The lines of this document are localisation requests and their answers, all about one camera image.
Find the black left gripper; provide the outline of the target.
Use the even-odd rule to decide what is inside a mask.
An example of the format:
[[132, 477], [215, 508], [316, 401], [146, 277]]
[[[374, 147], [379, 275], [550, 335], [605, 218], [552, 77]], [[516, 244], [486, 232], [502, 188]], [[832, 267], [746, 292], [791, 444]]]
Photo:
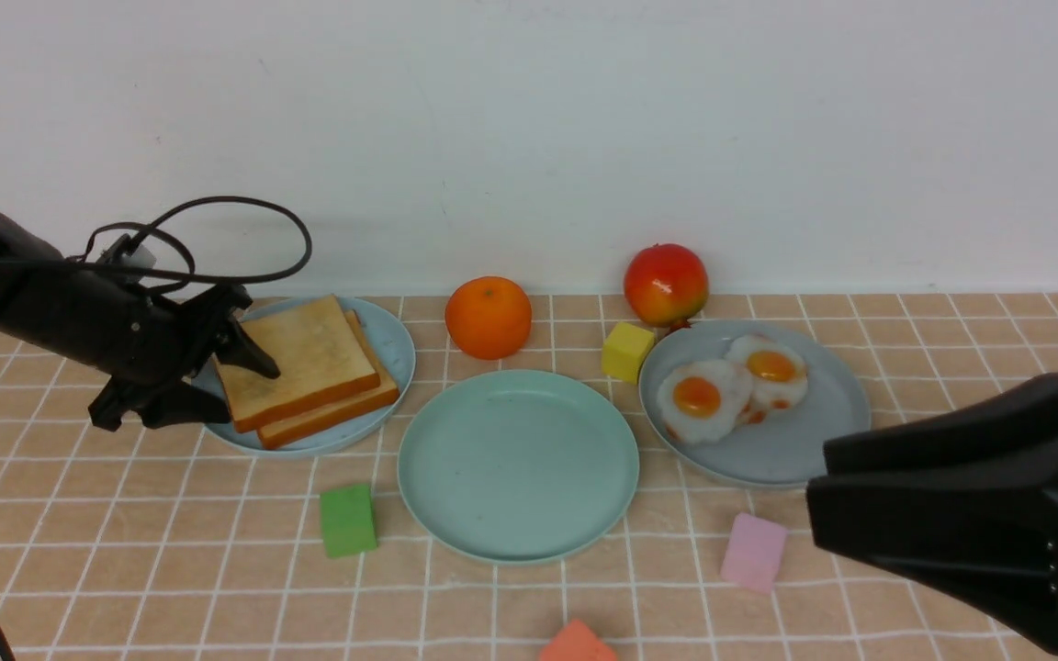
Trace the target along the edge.
[[240, 284], [175, 301], [89, 271], [0, 261], [0, 333], [109, 374], [88, 406], [105, 432], [117, 432], [127, 414], [148, 430], [231, 422], [226, 400], [185, 375], [213, 355], [264, 379], [281, 377], [241, 326], [252, 302]]

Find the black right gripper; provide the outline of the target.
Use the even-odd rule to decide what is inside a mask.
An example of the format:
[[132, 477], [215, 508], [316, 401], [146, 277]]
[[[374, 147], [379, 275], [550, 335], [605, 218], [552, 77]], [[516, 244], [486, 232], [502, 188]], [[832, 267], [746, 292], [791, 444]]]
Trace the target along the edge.
[[1058, 373], [966, 409], [831, 439], [828, 476], [806, 490], [814, 541], [957, 599], [1058, 656], [1058, 459], [977, 462], [1054, 438]]

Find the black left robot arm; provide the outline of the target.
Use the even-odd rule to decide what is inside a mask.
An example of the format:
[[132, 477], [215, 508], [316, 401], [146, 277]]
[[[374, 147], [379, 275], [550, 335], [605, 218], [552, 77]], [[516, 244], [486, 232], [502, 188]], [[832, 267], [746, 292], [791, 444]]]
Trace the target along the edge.
[[226, 401], [191, 385], [203, 365], [217, 359], [264, 379], [281, 374], [235, 319], [251, 306], [247, 288], [218, 277], [176, 302], [168, 287], [141, 284], [156, 269], [126, 263], [141, 240], [123, 238], [92, 263], [68, 259], [0, 212], [0, 333], [106, 374], [87, 409], [101, 430], [116, 432], [131, 411], [152, 430], [227, 423]]

